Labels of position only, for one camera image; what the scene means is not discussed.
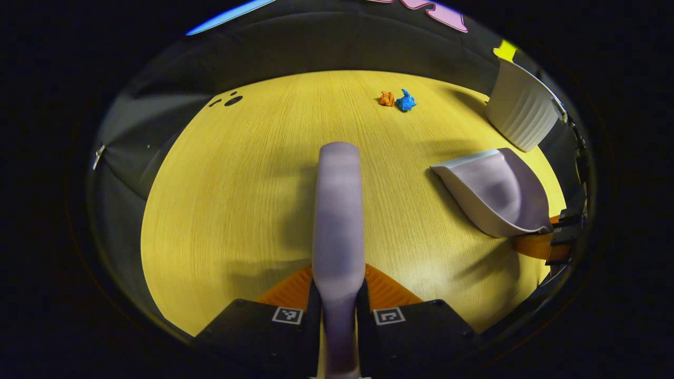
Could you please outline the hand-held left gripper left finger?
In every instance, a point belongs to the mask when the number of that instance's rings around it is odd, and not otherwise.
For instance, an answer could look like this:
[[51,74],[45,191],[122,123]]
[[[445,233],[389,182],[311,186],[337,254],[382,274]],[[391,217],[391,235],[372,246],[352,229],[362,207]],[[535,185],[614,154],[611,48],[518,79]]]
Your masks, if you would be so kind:
[[311,266],[257,299],[233,300],[193,339],[240,378],[313,378],[319,371],[322,299]]

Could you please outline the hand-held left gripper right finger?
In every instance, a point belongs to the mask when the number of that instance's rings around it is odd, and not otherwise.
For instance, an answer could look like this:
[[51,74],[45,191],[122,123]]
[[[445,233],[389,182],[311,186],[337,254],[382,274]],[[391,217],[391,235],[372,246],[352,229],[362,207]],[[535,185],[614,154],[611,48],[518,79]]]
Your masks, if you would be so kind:
[[371,265],[357,293],[361,376],[448,378],[482,338],[444,300],[424,301]]

